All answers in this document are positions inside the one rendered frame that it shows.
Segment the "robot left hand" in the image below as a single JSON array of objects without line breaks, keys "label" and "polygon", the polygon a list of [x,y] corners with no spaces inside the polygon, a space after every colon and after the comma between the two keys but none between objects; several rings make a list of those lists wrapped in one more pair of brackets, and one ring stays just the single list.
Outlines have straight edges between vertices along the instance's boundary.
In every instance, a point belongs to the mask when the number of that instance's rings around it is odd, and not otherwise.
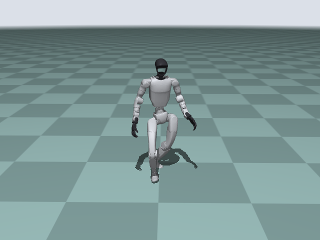
[{"label": "robot left hand", "polygon": [[194,127],[193,131],[194,131],[197,127],[197,123],[195,122],[195,120],[192,118],[192,116],[188,112],[186,112],[185,115],[187,116],[186,119],[189,120],[191,122],[191,124],[193,125],[193,127]]}]

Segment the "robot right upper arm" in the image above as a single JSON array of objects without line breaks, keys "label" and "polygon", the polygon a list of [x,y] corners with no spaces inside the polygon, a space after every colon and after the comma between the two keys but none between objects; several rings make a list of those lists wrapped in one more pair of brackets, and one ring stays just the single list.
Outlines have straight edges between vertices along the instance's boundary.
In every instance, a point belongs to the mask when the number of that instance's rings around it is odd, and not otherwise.
[{"label": "robot right upper arm", "polygon": [[149,88],[150,84],[151,84],[151,79],[150,78],[143,79],[141,81],[141,84],[140,84],[140,87],[138,89],[137,96],[136,96],[138,98],[137,104],[141,105],[143,103],[144,100],[143,100],[142,97],[145,94],[146,89]]}]

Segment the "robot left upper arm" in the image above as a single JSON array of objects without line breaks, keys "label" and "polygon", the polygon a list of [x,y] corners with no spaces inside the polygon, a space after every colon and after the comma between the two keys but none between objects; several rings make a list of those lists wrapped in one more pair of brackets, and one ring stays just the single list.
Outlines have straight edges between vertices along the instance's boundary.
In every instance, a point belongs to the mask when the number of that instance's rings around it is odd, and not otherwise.
[{"label": "robot left upper arm", "polygon": [[171,80],[171,85],[173,86],[174,92],[176,94],[176,98],[175,98],[176,101],[178,103],[183,102],[184,100],[181,95],[181,88],[180,88],[178,80],[176,78],[170,78],[170,80]]}]

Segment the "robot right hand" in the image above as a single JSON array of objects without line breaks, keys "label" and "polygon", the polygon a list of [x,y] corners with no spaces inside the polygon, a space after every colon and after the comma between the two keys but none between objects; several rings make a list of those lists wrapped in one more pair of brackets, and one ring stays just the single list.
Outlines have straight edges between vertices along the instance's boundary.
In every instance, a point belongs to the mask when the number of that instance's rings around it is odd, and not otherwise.
[{"label": "robot right hand", "polygon": [[138,130],[137,130],[137,124],[138,124],[138,118],[135,117],[134,121],[132,121],[132,128],[131,128],[131,134],[137,138],[138,136],[136,135],[136,132],[138,133]]}]

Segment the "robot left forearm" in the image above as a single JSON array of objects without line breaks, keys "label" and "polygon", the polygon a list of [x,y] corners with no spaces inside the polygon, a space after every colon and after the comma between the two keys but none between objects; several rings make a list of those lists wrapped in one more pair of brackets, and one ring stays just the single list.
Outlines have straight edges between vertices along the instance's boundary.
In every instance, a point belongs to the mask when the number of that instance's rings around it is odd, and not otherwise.
[{"label": "robot left forearm", "polygon": [[[181,96],[182,96],[182,95],[181,95]],[[185,115],[185,113],[188,112],[188,109],[187,109],[187,106],[186,106],[186,103],[185,103],[185,100],[184,100],[184,97],[183,97],[183,96],[182,96],[182,98],[183,98],[183,101],[180,102],[179,106],[180,106],[181,111],[182,111],[182,113],[183,113],[183,115],[184,115],[184,118],[187,118],[187,116]],[[188,112],[188,113],[189,113],[189,112]],[[189,113],[189,114],[190,114],[190,113]]]}]

